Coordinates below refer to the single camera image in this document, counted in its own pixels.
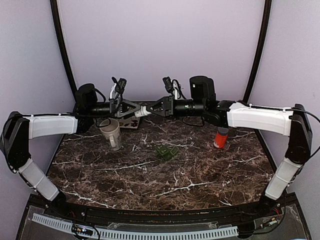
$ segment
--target white mug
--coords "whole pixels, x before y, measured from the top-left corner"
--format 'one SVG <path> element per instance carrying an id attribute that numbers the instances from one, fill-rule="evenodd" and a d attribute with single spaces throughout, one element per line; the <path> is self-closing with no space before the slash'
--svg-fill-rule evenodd
<path id="1" fill-rule="evenodd" d="M 100 123 L 102 135 L 108 140 L 112 151 L 118 151 L 121 146 L 120 125 L 115 119 L 106 119 Z"/>

